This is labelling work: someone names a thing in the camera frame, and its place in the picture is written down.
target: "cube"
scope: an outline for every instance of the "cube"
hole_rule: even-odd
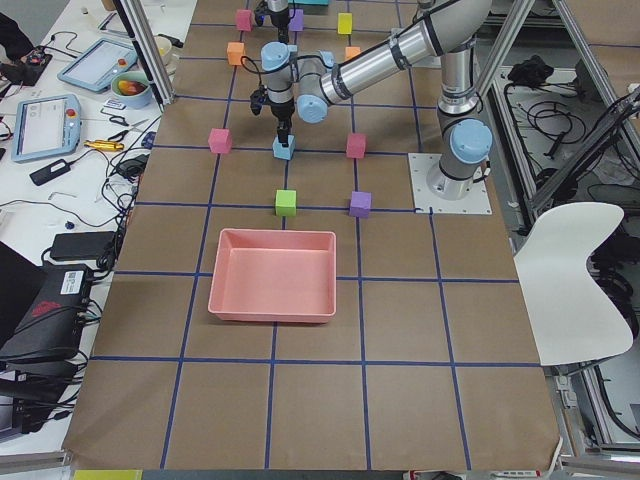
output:
[[[241,32],[250,32],[253,29],[251,10],[236,10],[236,28]]]
[[[245,56],[245,48],[243,42],[227,43],[227,60],[229,65],[242,65],[242,57]]]
[[[226,128],[212,128],[209,134],[209,148],[213,153],[229,153],[233,140]]]
[[[296,148],[296,138],[293,135],[289,135],[289,146],[283,147],[278,141],[278,136],[273,140],[273,156],[280,158],[281,160],[291,160],[293,158],[293,151]]]
[[[339,13],[338,14],[338,33],[341,35],[351,35],[352,30],[353,30],[353,14]]]
[[[358,218],[369,218],[371,212],[371,192],[351,192],[349,215]]]
[[[350,133],[347,137],[347,157],[364,158],[367,136],[364,133]]]
[[[289,21],[289,31],[301,32],[304,28],[304,12],[296,8],[295,10],[289,11],[289,17],[291,18]]]
[[[279,217],[296,216],[295,190],[276,190],[276,215]]]
[[[353,57],[360,55],[360,47],[344,47],[344,60],[351,60]]]

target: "orange cube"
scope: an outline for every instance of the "orange cube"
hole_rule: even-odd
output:
[[[344,60],[351,60],[353,57],[360,55],[360,47],[345,47]]]
[[[244,43],[229,42],[227,44],[227,60],[229,61],[229,65],[242,65],[242,57],[244,56]]]

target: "red logo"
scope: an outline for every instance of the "red logo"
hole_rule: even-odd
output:
[[[31,311],[31,316],[33,318],[36,318],[60,307],[62,307],[62,305],[56,302],[40,302],[38,305],[36,305],[36,308]]]

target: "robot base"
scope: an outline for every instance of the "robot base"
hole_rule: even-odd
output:
[[[491,215],[491,204],[484,181],[473,183],[469,193],[460,200],[445,200],[427,185],[429,169],[440,161],[439,153],[410,153],[411,186],[416,213],[454,213],[462,215]],[[473,178],[480,178],[480,168]]]

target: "green cube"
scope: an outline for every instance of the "green cube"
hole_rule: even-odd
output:
[[[295,190],[276,190],[276,215],[279,217],[296,216]]]

